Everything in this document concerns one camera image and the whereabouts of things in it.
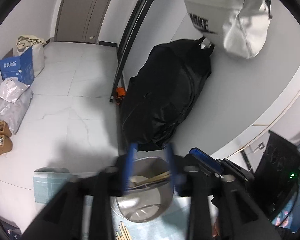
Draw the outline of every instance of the brown slipper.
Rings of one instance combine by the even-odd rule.
[[[8,124],[5,121],[0,121],[0,135],[11,137],[12,133],[9,130]]]
[[[0,135],[0,155],[12,150],[12,141],[5,135]]]

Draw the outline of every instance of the beige fabric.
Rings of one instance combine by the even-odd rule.
[[[21,35],[17,41],[17,48],[19,51],[24,50],[26,47],[30,47],[34,44],[47,44],[44,39],[38,38],[34,35]]]

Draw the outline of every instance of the black bag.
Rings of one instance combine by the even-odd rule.
[[[130,78],[121,108],[122,134],[139,151],[163,149],[188,116],[211,74],[214,46],[177,40],[155,46],[136,77]]]

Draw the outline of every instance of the blue cardboard box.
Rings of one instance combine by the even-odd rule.
[[[0,60],[0,71],[3,80],[8,77],[18,77],[20,82],[31,85],[34,80],[32,46],[21,56]]]

